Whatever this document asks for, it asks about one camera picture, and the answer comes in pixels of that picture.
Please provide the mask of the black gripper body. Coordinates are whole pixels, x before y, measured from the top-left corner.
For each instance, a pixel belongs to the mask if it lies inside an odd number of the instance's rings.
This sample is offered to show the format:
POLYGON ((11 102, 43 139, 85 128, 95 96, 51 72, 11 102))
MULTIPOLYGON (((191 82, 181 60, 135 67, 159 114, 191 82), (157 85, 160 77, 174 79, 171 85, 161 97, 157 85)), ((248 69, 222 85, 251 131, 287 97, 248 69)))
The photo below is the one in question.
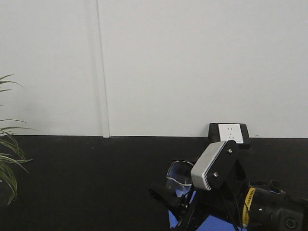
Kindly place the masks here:
POLYGON ((196 231, 209 216, 231 224, 235 231, 243 230, 243 193, 247 186, 247 181, 236 179, 210 191, 196 189, 192 184, 180 184, 177 198, 184 201, 177 207, 177 230, 196 231))

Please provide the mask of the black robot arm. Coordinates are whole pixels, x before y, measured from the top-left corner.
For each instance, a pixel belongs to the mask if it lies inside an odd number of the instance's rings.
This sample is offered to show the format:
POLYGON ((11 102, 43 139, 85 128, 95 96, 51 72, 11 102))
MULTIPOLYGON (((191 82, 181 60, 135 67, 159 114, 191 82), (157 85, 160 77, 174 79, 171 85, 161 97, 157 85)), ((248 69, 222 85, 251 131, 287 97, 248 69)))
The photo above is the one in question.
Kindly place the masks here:
POLYGON ((249 182, 239 161, 225 162, 205 179, 214 180, 203 189, 193 180, 196 162, 170 164, 165 186, 152 184, 152 198, 176 218, 176 231, 195 231, 208 217, 230 223, 235 230, 305 231, 308 202, 293 199, 275 181, 249 182))

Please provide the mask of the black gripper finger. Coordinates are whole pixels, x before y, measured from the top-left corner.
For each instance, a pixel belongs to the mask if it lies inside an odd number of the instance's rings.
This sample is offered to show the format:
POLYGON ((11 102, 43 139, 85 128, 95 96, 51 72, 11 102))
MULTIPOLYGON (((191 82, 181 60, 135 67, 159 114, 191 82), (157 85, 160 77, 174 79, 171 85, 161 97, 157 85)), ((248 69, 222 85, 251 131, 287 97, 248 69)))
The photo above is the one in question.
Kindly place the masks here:
POLYGON ((176 163, 176 162, 184 162, 192 166, 194 166, 196 163, 195 161, 189 161, 189 160, 183 160, 183 159, 172 159, 171 160, 171 163, 176 163))
POLYGON ((171 212, 184 211, 188 208, 185 194, 178 196, 175 190, 168 189, 157 183, 152 183, 149 186, 149 192, 153 199, 159 201, 171 212))

